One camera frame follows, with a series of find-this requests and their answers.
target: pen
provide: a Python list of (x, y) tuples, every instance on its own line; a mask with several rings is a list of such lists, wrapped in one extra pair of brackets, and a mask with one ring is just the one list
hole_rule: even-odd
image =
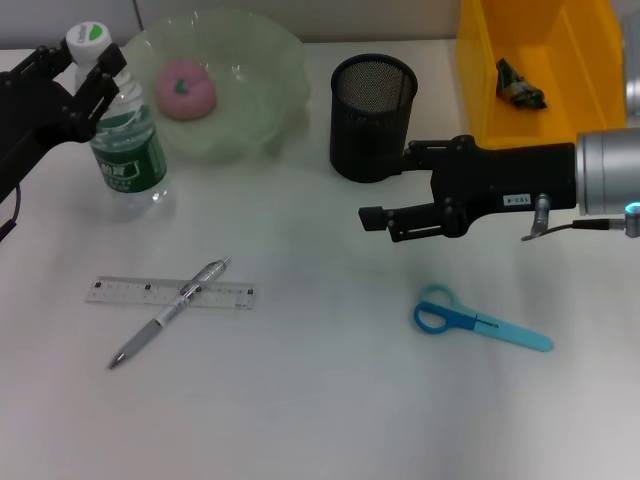
[(109, 369), (113, 370), (142, 350), (153, 337), (160, 333), (171, 320), (176, 318), (178, 314), (186, 308), (193, 296), (198, 293), (198, 289), (202, 287), (202, 284), (217, 279), (224, 273), (229, 263), (231, 263), (231, 257), (225, 257), (222, 260), (210, 263), (200, 270), (189, 283), (180, 289), (180, 294), (166, 306), (164, 310), (142, 327), (142, 329), (118, 351), (115, 357), (113, 357), (113, 360), (111, 360)]

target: glass bowl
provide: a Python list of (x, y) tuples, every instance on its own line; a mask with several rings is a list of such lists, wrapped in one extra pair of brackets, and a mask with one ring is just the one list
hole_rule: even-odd
[[(244, 10), (214, 8), (167, 18), (138, 34), (123, 52), (171, 156), (241, 156), (276, 137), (287, 116), (309, 98), (300, 40)], [(178, 59), (200, 63), (215, 83), (217, 106), (202, 119), (173, 120), (158, 110), (156, 77)]]

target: water bottle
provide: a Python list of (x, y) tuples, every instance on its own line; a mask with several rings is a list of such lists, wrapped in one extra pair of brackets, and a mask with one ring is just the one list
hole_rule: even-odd
[[(100, 54), (111, 44), (103, 24), (83, 22), (67, 33), (80, 87)], [(118, 206), (141, 213), (167, 195), (167, 164), (142, 88), (125, 68), (114, 78), (120, 89), (90, 141), (104, 181)]]

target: blue light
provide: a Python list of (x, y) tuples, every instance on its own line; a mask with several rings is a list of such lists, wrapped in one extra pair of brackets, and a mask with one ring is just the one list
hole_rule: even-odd
[(627, 213), (639, 213), (640, 212), (640, 202), (633, 202), (624, 207), (624, 211)]

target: mesh pen holder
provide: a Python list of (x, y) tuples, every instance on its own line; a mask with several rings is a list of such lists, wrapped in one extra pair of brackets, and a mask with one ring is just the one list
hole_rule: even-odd
[(387, 55), (365, 54), (331, 77), (331, 164), (342, 176), (373, 183), (399, 174), (411, 106), (413, 71)]

